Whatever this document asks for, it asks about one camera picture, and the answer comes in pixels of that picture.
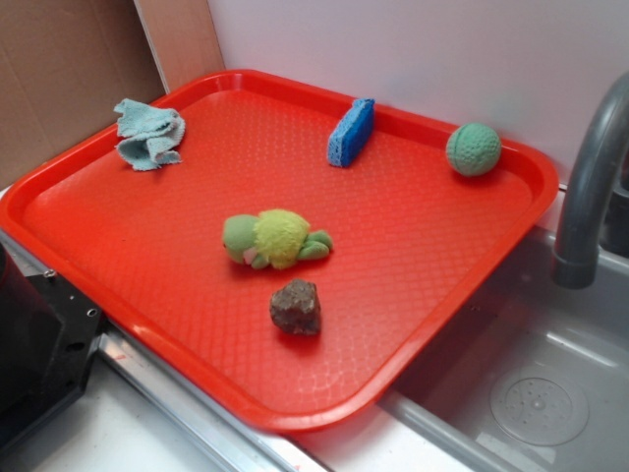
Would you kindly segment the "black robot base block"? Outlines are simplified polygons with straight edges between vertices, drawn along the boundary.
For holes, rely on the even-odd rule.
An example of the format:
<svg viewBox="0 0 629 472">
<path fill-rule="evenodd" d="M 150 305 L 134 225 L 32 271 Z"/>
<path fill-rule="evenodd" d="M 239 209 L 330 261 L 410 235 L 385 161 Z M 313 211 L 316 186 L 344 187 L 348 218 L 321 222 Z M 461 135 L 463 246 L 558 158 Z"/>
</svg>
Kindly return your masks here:
<svg viewBox="0 0 629 472">
<path fill-rule="evenodd" d="M 104 317 L 62 275 L 25 275 L 1 250 L 1 451 L 80 398 Z"/>
</svg>

